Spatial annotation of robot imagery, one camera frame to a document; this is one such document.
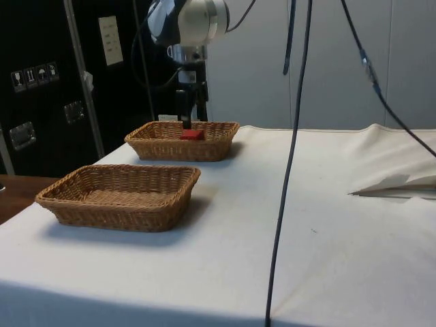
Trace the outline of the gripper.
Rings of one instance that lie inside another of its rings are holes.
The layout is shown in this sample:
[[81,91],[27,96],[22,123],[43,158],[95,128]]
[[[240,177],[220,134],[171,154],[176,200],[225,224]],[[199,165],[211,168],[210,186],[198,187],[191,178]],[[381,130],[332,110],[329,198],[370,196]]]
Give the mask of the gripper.
[[208,120],[206,64],[190,63],[181,66],[177,79],[177,87],[181,89],[176,90],[176,104],[178,105],[179,120],[183,124],[183,129],[191,129],[191,111],[193,103],[189,91],[196,91],[197,118],[200,121]]

